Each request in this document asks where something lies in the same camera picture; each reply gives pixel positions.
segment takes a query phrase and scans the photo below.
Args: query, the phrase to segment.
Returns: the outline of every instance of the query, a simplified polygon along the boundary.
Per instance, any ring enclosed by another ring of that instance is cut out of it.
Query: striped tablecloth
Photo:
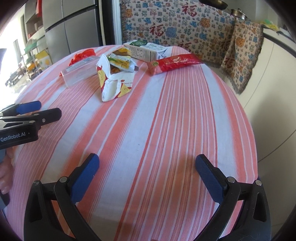
[[[117,48],[95,51],[99,56]],[[132,91],[102,102],[97,76],[72,88],[59,77],[73,55],[44,71],[17,100],[62,110],[60,121],[41,128],[38,141],[15,148],[6,214],[21,238],[32,182],[56,182],[90,153],[99,155],[100,169],[78,209],[102,241],[193,240],[217,208],[194,168],[200,153],[225,176],[248,183],[257,177],[251,125],[231,89],[206,65],[151,76],[138,60]]]

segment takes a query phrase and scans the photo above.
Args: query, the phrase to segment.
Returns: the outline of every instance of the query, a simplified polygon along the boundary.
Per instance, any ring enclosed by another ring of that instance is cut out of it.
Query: finger
[[[9,192],[12,187],[12,175],[9,173],[0,179],[0,190],[2,194]]]
[[[0,163],[0,178],[4,177],[7,173],[13,174],[13,166],[11,165],[10,158],[5,155],[3,162]]]
[[[14,151],[12,147],[6,149],[6,154],[10,157],[10,159],[14,158]]]

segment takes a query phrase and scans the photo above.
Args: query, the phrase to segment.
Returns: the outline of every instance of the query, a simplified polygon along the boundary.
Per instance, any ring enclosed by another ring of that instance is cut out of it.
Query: red packet
[[[152,75],[179,69],[193,64],[202,64],[202,61],[194,54],[180,54],[147,63]]]

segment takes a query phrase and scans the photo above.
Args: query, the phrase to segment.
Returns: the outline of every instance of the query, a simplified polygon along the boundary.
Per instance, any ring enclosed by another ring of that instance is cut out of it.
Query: metal pan
[[[199,0],[200,3],[218,8],[220,10],[224,10],[228,7],[227,3],[221,1],[221,0]]]
[[[236,9],[231,9],[231,15],[235,16],[235,17],[238,17],[238,18],[240,18],[242,20],[247,20],[247,16],[239,8],[237,10]]]

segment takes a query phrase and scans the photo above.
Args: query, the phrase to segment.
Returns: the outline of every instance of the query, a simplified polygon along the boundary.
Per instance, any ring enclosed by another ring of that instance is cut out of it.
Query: plastic box
[[[96,63],[98,60],[98,56],[90,56],[62,70],[66,86],[70,88],[80,81],[96,75]]]

